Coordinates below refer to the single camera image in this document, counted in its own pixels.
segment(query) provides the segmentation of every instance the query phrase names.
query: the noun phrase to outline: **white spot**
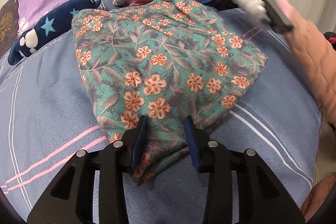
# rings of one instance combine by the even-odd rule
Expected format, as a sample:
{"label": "white spot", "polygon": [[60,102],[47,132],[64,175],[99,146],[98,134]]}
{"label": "white spot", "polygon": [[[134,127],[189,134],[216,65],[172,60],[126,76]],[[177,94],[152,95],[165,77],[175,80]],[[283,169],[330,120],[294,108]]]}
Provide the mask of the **white spot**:
{"label": "white spot", "polygon": [[20,39],[20,46],[22,47],[26,43],[26,40],[24,37],[21,37]]}
{"label": "white spot", "polygon": [[26,57],[26,56],[23,54],[22,51],[19,51],[19,53],[20,53],[20,55],[21,55],[22,57]]}
{"label": "white spot", "polygon": [[28,48],[35,48],[38,44],[38,37],[35,29],[30,30],[26,33],[26,45]]}

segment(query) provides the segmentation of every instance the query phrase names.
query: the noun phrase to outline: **pink folded cloth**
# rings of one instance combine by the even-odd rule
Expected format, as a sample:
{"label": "pink folded cloth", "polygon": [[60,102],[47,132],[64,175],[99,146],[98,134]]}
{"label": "pink folded cloth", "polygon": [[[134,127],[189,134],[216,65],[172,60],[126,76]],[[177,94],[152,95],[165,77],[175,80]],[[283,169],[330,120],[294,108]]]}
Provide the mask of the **pink folded cloth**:
{"label": "pink folded cloth", "polygon": [[153,0],[127,0],[125,5],[127,6],[139,6],[151,3]]}

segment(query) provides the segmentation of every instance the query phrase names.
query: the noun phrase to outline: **blue blanket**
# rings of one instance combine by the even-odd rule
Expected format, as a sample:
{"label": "blue blanket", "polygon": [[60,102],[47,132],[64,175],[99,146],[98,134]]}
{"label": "blue blanket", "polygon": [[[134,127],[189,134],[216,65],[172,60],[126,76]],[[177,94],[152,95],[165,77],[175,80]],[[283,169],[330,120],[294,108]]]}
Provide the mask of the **blue blanket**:
{"label": "blue blanket", "polygon": [[[101,5],[115,9],[112,1]],[[268,63],[212,138],[231,150],[255,149],[300,206],[311,189],[318,147],[321,117],[315,99],[283,37],[255,28],[240,10],[219,14],[240,36],[253,41]],[[0,186],[26,220],[73,153],[99,150],[108,142],[78,73],[70,32],[16,66],[9,66],[7,56],[0,60]],[[201,223],[207,178],[196,173],[189,156],[138,188],[125,177],[130,224]],[[237,205],[234,181],[234,221]]]}

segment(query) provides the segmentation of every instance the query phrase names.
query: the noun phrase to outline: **pink stripe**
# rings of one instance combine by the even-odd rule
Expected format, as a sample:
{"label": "pink stripe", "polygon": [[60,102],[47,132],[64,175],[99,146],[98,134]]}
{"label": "pink stripe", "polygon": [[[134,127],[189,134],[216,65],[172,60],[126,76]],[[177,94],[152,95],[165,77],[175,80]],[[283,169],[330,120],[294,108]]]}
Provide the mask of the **pink stripe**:
{"label": "pink stripe", "polygon": [[63,146],[61,146],[60,148],[58,148],[57,150],[55,150],[54,152],[51,152],[48,156],[46,156],[43,160],[38,161],[37,163],[34,163],[33,165],[31,165],[27,170],[23,171],[22,173],[17,174],[16,176],[12,177],[11,179],[6,181],[6,185],[0,186],[0,188],[6,188],[7,184],[10,183],[11,181],[15,180],[18,177],[21,177],[25,174],[27,174],[31,169],[41,165],[42,163],[45,163],[46,161],[48,161],[51,157],[55,156],[56,154],[60,153],[61,151],[63,151],[64,149],[66,149],[67,147],[69,147],[70,145],[74,144],[75,142],[77,142],[78,140],[80,140],[81,138],[83,138],[84,136],[86,136],[87,134],[91,133],[92,131],[98,129],[99,126],[94,126],[91,127],[87,130],[85,130],[83,133],[79,134],[78,136],[76,136],[75,138],[73,138],[72,140],[68,141],[66,144],[64,144]]}
{"label": "pink stripe", "polygon": [[[83,150],[88,150],[88,149],[94,147],[95,145],[101,143],[102,141],[106,141],[106,137],[105,137],[105,136],[102,136],[102,137],[96,139],[95,141],[89,143],[88,145],[84,146],[84,147],[81,148],[81,149],[83,149]],[[24,181],[24,182],[22,182],[22,183],[19,183],[19,184],[13,186],[13,187],[8,188],[8,191],[7,191],[7,192],[3,192],[3,193],[4,193],[4,194],[8,194],[9,191],[12,191],[12,190],[14,190],[14,189],[16,189],[16,188],[18,188],[18,187],[27,185],[28,183],[31,183],[32,181],[34,181],[34,180],[40,178],[41,176],[44,176],[44,175],[46,175],[46,174],[48,174],[48,173],[54,171],[57,167],[59,167],[59,166],[65,164],[68,160],[70,160],[71,157],[72,157],[74,154],[75,154],[75,153],[72,153],[70,156],[68,156],[68,157],[66,157],[66,158],[64,158],[64,159],[62,159],[61,161],[59,161],[58,163],[54,164],[52,167],[48,168],[47,170],[45,170],[45,171],[43,171],[43,172],[41,172],[41,173],[38,173],[38,174],[34,175],[31,179],[26,180],[26,181]]]}
{"label": "pink stripe", "polygon": [[258,33],[260,33],[262,30],[260,29],[259,31],[257,31],[255,34],[253,34],[253,35],[251,35],[250,37],[249,37],[249,40],[251,40],[251,38],[253,38],[253,37],[255,37]]}
{"label": "pink stripe", "polygon": [[250,32],[252,32],[254,29],[256,29],[257,27],[254,27],[252,30],[249,30],[247,33],[245,33],[244,35],[243,35],[243,37],[245,37],[248,33],[250,33]]}

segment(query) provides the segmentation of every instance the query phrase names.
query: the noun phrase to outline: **metal screw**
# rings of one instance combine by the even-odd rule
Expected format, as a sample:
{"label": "metal screw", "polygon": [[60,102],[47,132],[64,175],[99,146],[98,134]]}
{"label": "metal screw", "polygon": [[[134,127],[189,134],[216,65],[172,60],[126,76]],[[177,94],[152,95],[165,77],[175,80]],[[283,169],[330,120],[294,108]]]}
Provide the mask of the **metal screw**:
{"label": "metal screw", "polygon": [[209,142],[208,142],[208,145],[209,145],[209,147],[211,147],[211,148],[215,148],[215,147],[218,146],[218,143],[217,143],[216,141],[209,141]]}
{"label": "metal screw", "polygon": [[255,156],[256,153],[253,149],[247,149],[246,154],[250,157],[253,157],[253,156]]}
{"label": "metal screw", "polygon": [[115,148],[122,147],[123,145],[124,145],[124,143],[123,143],[122,141],[115,141],[115,142],[113,143],[113,146],[114,146]]}
{"label": "metal screw", "polygon": [[86,154],[85,150],[78,150],[76,153],[76,156],[81,158],[81,157],[84,157],[85,154]]}

